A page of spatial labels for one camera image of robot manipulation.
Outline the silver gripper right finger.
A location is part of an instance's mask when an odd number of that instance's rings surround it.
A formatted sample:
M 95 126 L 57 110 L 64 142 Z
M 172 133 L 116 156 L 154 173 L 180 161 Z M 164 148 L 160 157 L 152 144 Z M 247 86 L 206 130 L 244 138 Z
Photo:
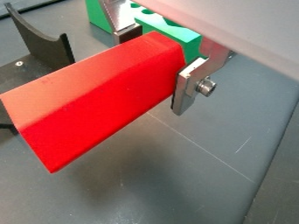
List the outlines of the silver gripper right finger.
M 195 59 L 178 73 L 176 86 L 172 94 L 172 112 L 180 116 L 194 104 L 198 94 L 206 97 L 216 88 L 210 76 L 223 68 L 234 52 L 208 38 L 200 42 L 200 54 L 204 58 Z

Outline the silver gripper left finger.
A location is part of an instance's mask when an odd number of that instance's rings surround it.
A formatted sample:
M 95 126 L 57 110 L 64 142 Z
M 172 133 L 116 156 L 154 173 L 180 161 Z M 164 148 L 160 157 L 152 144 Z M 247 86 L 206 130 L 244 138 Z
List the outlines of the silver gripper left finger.
M 143 35 L 143 26 L 136 23 L 128 0 L 98 0 L 112 29 L 115 44 L 123 44 Z

